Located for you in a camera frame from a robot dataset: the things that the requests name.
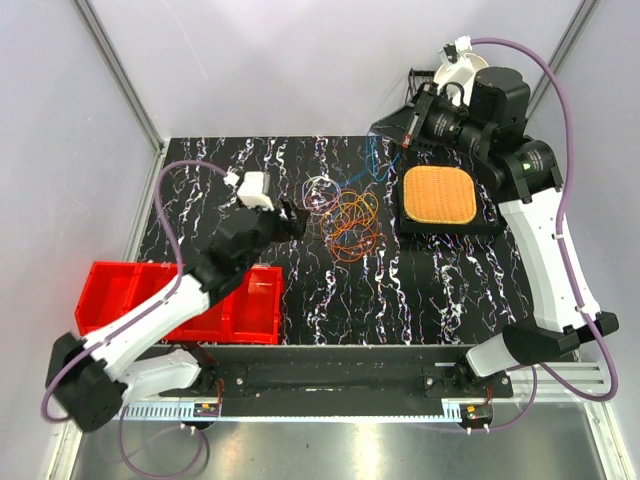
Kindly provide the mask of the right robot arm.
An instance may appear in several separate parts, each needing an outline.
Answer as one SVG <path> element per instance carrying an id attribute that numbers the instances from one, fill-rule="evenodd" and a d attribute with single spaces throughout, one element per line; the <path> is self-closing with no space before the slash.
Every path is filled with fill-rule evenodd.
<path id="1" fill-rule="evenodd" d="M 513 323 L 472 347 L 454 371 L 466 396 L 486 389 L 490 377 L 512 368 L 542 367 L 571 393 L 591 401 L 611 399 L 618 377 L 607 335 L 617 316 L 602 310 L 582 274 L 566 220 L 569 177 L 551 147 L 526 135 L 530 87 L 516 70 L 485 67 L 470 87 L 425 84 L 407 103 L 375 121 L 371 130 L 403 148 L 433 144 L 465 154 L 485 172 L 484 184 L 509 227 L 533 298 L 534 323 Z M 610 379 L 608 392 L 588 394 L 554 373 L 550 362 L 594 342 Z"/>

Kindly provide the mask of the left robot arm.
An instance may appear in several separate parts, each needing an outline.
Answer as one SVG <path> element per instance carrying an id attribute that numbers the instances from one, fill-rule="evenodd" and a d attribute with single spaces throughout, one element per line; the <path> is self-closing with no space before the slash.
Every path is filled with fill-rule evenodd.
<path id="1" fill-rule="evenodd" d="M 185 349 L 149 359 L 142 354 L 234 292 L 271 245 L 302 239 L 309 217 L 309 211 L 287 200 L 272 210 L 240 206 L 153 296 L 85 337 L 60 336 L 51 351 L 42 417 L 56 422 L 48 410 L 55 401 L 65 413 L 63 421 L 90 433 L 145 397 L 176 389 L 208 394 L 216 372 L 194 354 Z"/>

